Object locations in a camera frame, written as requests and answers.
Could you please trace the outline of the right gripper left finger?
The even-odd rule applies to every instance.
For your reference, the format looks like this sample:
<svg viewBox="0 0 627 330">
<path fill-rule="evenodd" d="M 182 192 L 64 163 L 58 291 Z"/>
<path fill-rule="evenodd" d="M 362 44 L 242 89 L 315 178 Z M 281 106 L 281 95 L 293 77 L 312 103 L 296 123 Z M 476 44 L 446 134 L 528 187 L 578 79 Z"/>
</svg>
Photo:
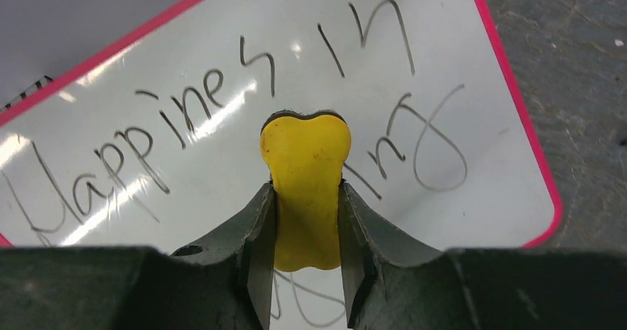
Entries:
<svg viewBox="0 0 627 330">
<path fill-rule="evenodd" d="M 182 313 L 176 329 L 268 329 L 277 234 L 277 199 L 270 182 L 235 215 L 172 253 L 193 269 L 178 277 Z"/>
</svg>

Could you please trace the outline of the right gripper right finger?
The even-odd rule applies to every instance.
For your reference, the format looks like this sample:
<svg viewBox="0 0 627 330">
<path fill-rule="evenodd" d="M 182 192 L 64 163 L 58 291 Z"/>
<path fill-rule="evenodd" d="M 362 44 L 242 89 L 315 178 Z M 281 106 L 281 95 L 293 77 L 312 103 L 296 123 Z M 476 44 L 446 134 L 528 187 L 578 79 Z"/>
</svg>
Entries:
<svg viewBox="0 0 627 330">
<path fill-rule="evenodd" d="M 347 325 L 358 328 L 384 265 L 412 268 L 442 251 L 410 236 L 370 207 L 348 181 L 339 184 L 338 233 Z"/>
</svg>

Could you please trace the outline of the yellow bone shaped eraser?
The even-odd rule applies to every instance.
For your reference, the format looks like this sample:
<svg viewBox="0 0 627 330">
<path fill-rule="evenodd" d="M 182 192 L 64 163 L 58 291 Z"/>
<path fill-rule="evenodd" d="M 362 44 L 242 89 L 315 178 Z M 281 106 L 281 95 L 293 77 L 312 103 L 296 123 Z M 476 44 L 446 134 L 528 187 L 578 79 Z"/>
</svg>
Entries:
<svg viewBox="0 0 627 330">
<path fill-rule="evenodd" d="M 281 110 L 263 124 L 260 152 L 277 194 L 276 269 L 339 267 L 339 184 L 350 148 L 348 124 L 330 110 Z"/>
</svg>

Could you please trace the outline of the pink framed whiteboard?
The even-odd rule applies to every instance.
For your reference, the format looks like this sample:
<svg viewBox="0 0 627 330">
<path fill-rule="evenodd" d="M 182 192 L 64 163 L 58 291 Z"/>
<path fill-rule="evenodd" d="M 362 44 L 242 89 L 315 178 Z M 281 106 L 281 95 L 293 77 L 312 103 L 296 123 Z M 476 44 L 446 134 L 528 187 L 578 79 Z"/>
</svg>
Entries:
<svg viewBox="0 0 627 330">
<path fill-rule="evenodd" d="M 487 0 L 181 0 L 1 114 L 1 327 L 107 326 L 271 179 L 264 127 L 435 249 L 533 247 L 563 204 Z"/>
</svg>

